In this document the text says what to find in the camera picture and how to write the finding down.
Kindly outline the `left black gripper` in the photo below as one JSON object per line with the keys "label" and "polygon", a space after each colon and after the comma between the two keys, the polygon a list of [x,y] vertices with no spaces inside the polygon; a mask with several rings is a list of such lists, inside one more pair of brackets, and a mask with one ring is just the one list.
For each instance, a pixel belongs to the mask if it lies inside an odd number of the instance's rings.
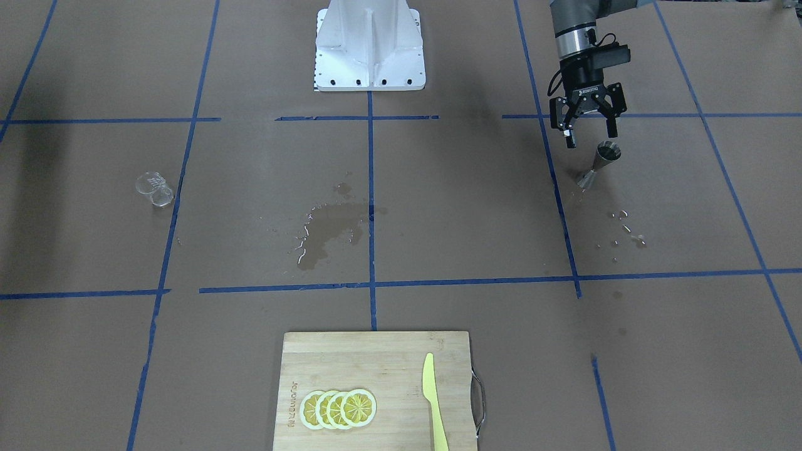
{"label": "left black gripper", "polygon": [[622,84],[605,85],[603,70],[591,71],[589,55],[562,60],[558,77],[565,94],[549,99],[549,120],[551,128],[562,133],[567,148],[576,148],[574,122],[587,113],[605,117],[608,137],[617,138],[618,119],[627,111]]}

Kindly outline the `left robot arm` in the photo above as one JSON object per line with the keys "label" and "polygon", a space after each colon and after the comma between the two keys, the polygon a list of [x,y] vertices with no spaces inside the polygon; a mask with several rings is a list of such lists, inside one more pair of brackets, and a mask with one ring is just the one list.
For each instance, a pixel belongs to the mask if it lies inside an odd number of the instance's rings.
{"label": "left robot arm", "polygon": [[574,123],[582,115],[599,113],[607,134],[618,137],[618,118],[627,111],[621,83],[607,85],[604,70],[631,60],[629,46],[604,43],[598,20],[636,9],[642,1],[552,1],[549,4],[560,66],[549,83],[549,120],[560,131],[567,148],[576,148]]}

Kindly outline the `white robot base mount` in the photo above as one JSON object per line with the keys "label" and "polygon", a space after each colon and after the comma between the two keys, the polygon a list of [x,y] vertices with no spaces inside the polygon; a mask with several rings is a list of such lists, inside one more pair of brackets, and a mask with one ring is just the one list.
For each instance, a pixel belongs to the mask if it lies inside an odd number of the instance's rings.
{"label": "white robot base mount", "polygon": [[408,2],[331,1],[316,25],[316,91],[425,88],[421,19]]}

